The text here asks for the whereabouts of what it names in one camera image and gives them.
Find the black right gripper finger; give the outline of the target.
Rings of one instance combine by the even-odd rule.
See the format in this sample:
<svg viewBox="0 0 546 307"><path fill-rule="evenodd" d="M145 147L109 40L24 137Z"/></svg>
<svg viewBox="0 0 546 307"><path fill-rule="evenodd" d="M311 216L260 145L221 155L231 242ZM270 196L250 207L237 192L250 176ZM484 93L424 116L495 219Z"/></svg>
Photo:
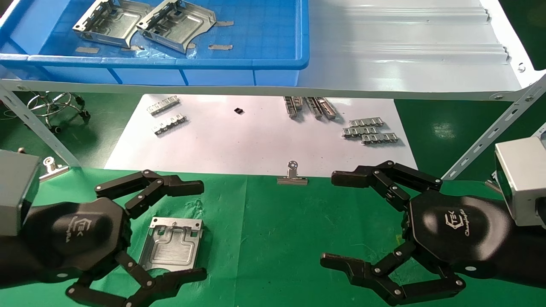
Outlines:
<svg viewBox="0 0 546 307"><path fill-rule="evenodd" d="M400 185L418 192L439 191L443 181L417 169L393 161L377 166L357 166L354 171L334 171L331 175L334 186L374 189L398 212L408 211L410 195Z"/></svg>
<svg viewBox="0 0 546 307"><path fill-rule="evenodd" d="M416 251L416 245L406 241L376 264L357 258L323 253L320 265L345 273L350 284L374 291L392 307L452 298L466 288L462 278L449 267L439 264L433 265L433 273L439 276L436 280L411 284L394 282L390 274L405 264Z"/></svg>

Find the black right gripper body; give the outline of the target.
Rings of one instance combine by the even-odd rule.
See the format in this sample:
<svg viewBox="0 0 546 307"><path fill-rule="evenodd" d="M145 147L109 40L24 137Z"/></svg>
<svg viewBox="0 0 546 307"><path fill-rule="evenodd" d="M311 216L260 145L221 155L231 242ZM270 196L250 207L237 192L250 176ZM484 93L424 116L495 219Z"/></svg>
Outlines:
<svg viewBox="0 0 546 307"><path fill-rule="evenodd" d="M415 258L431 272L545 288L545 229L517 226L503 201L428 190L407 217Z"/></svg>

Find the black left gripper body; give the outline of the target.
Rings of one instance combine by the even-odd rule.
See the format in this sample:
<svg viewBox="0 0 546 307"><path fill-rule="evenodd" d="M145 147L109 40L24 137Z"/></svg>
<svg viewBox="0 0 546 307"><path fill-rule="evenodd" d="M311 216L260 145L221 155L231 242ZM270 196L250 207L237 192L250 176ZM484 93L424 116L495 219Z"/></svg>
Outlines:
<svg viewBox="0 0 546 307"><path fill-rule="evenodd" d="M1 284L99 280L117 268L116 255L130 238L124 208L107 198L33 206L18 235L1 237Z"/></svg>

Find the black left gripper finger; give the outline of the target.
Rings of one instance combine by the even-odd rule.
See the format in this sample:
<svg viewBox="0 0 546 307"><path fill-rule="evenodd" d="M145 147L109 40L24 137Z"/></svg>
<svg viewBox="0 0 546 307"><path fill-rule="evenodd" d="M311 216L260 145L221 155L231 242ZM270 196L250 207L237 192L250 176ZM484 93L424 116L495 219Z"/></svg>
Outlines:
<svg viewBox="0 0 546 307"><path fill-rule="evenodd" d="M95 187L97 198L109 200L137 193L125 205L125 214L131 219L139 218L151 206L164 196L182 197L204 193L201 180L183 181L177 175L160 175L151 170L144 170L119 177Z"/></svg>
<svg viewBox="0 0 546 307"><path fill-rule="evenodd" d="M114 258L116 263L139 283L140 287L133 295L124 298L94 290L90 288L94 278L85 273L67 288L66 296L88 307L149 307L160 299L175 297L182 285L204 281L207 278L205 268L167 272L153 278L127 252L121 251Z"/></svg>

